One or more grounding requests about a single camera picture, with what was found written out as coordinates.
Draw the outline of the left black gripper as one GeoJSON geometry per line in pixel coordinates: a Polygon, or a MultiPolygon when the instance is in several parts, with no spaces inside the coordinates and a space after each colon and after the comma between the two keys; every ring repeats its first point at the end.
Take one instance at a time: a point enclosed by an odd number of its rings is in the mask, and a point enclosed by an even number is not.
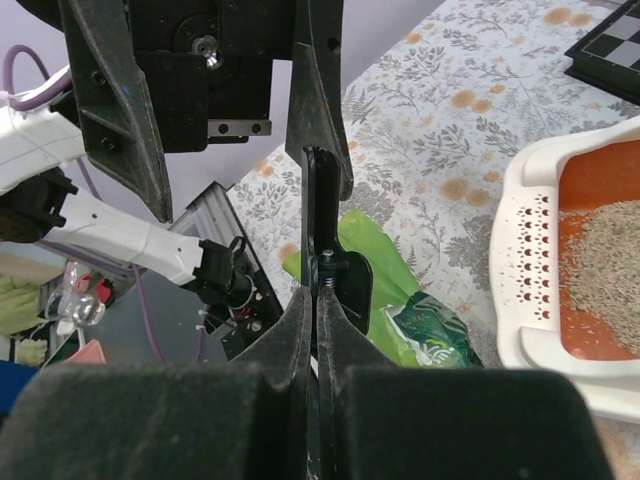
{"type": "Polygon", "coordinates": [[[126,16],[121,1],[61,1],[90,162],[157,220],[172,221],[164,150],[199,152],[270,135],[273,64],[292,57],[285,151],[298,165],[307,146],[331,152],[339,198],[348,200],[354,176],[342,116],[343,6],[151,0],[128,2],[126,16]]]}

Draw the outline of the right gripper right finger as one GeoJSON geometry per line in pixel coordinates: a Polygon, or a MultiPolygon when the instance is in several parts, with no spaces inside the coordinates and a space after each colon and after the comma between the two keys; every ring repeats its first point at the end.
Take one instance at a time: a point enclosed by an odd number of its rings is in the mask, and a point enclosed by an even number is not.
{"type": "Polygon", "coordinates": [[[609,479],[582,396],[546,370],[402,368],[317,299],[326,479],[609,479]]]}

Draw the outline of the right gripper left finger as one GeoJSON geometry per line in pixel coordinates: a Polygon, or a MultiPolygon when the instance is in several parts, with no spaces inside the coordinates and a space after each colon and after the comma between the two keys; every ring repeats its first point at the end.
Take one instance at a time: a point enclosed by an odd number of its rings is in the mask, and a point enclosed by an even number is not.
{"type": "Polygon", "coordinates": [[[65,362],[1,430],[5,479],[303,479],[312,299],[224,364],[65,362]]]}

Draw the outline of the green litter bag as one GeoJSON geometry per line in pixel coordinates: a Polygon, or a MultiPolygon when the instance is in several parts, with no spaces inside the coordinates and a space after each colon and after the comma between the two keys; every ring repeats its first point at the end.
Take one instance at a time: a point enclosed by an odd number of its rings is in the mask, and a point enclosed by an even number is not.
{"type": "Polygon", "coordinates": [[[402,255],[372,218],[358,209],[338,223],[348,251],[362,254],[372,269],[367,338],[403,367],[481,368],[469,331],[458,314],[422,291],[402,255]]]}

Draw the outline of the black bag clip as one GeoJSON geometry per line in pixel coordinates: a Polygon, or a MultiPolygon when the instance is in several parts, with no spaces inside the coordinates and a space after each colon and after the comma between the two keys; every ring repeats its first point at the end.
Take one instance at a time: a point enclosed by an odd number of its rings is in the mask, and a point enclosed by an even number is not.
{"type": "Polygon", "coordinates": [[[303,148],[302,283],[312,294],[318,362],[319,441],[324,479],[340,479],[336,413],[339,374],[331,328],[347,340],[365,336],[370,325],[373,275],[366,258],[347,251],[338,236],[341,168],[330,151],[303,148]]]}

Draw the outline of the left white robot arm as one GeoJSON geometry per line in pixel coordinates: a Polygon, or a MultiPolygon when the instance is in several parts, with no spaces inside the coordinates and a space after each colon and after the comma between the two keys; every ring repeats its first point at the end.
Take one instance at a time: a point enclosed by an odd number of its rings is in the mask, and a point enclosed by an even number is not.
{"type": "Polygon", "coordinates": [[[285,149],[303,174],[303,282],[353,173],[341,114],[339,1],[27,1],[69,63],[5,92],[1,237],[74,245],[144,267],[209,305],[240,310],[255,283],[245,240],[166,229],[165,157],[271,132],[272,69],[292,65],[285,149]]]}

